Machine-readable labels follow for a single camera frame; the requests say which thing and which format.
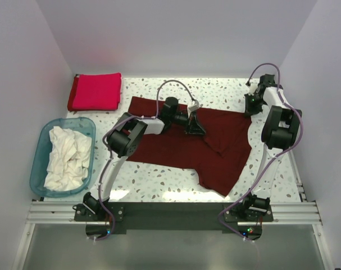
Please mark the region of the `dark red t-shirt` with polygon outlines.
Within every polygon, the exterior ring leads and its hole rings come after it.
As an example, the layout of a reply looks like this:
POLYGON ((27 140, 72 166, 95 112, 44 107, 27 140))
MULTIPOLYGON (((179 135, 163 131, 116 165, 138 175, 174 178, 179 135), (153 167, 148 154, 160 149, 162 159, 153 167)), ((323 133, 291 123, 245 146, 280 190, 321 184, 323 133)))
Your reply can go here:
POLYGON ((251 146, 248 129, 251 119, 241 112, 200 108, 199 122, 205 136, 185 133, 173 124, 163 134, 147 134, 129 161, 194 169, 199 184, 226 196, 245 167, 251 146))

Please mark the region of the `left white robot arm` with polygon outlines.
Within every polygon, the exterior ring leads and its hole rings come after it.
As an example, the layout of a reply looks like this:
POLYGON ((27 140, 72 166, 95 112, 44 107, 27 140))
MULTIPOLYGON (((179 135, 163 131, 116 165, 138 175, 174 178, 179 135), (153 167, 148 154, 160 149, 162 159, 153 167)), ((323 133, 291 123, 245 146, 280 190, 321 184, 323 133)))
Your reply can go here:
POLYGON ((110 157, 104 162, 93 187, 83 197, 87 214, 93 220, 100 221, 110 212, 105 202, 110 198, 113 183, 122 165, 135 153, 144 135, 163 134, 176 124, 184 127, 186 134, 204 136, 206 130, 198 120, 198 109, 199 102, 195 99, 192 99, 185 111, 181 111, 178 99, 168 97, 162 107, 156 101, 155 116, 135 116, 128 112, 124 113, 103 137, 103 143, 110 157))

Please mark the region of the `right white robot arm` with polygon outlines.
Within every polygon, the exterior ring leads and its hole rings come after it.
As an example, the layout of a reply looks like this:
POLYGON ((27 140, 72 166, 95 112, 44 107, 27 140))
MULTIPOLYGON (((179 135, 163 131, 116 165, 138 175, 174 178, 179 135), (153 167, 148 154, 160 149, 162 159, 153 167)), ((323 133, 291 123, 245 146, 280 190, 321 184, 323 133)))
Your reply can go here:
POLYGON ((283 89, 275 83, 275 76, 265 74, 256 87, 250 87, 245 95, 245 116, 262 112, 263 105, 270 111, 264 123, 261 142, 263 154, 260 167, 249 194, 243 199, 241 215, 247 221, 255 220, 270 210, 270 197, 275 175, 283 155, 295 144, 302 112, 294 112, 283 95, 283 89))

